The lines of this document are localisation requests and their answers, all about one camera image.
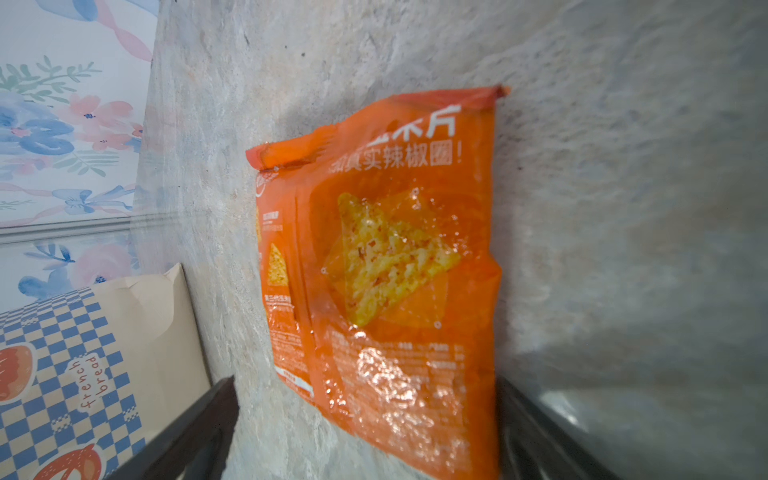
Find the orange corn chips bag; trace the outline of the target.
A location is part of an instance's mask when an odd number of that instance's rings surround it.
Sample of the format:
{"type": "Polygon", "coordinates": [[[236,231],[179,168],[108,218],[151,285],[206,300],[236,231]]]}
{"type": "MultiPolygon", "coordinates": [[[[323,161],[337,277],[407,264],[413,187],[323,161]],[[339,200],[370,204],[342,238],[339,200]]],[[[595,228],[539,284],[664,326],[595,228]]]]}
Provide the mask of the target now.
{"type": "Polygon", "coordinates": [[[396,95],[246,154],[278,376],[437,479],[500,473],[491,173],[507,94],[396,95]]]}

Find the blue checkered paper bag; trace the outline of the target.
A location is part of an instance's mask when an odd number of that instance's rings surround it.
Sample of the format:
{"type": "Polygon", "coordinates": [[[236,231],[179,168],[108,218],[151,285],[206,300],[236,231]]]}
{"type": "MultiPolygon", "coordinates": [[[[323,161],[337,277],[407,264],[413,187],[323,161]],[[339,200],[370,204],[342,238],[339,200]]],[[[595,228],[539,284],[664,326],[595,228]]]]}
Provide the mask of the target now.
{"type": "Polygon", "coordinates": [[[1,316],[1,475],[105,479],[210,389],[181,266],[1,316]]]}

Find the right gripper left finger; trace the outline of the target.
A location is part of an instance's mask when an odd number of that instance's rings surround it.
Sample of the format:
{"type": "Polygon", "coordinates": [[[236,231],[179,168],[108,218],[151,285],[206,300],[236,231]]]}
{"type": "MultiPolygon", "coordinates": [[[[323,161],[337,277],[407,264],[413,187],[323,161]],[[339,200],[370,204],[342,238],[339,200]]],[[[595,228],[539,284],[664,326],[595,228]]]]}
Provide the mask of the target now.
{"type": "Polygon", "coordinates": [[[220,480],[238,416],[235,378],[230,376],[218,381],[109,477],[220,480]]]}

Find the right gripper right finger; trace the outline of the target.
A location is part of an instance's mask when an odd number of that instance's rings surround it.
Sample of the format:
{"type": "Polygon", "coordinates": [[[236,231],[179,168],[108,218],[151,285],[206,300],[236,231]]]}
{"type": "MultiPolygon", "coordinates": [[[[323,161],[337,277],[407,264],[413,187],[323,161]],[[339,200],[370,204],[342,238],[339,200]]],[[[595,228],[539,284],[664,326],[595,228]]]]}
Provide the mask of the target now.
{"type": "Polygon", "coordinates": [[[618,478],[509,380],[496,379],[496,395],[503,479],[618,478]]]}

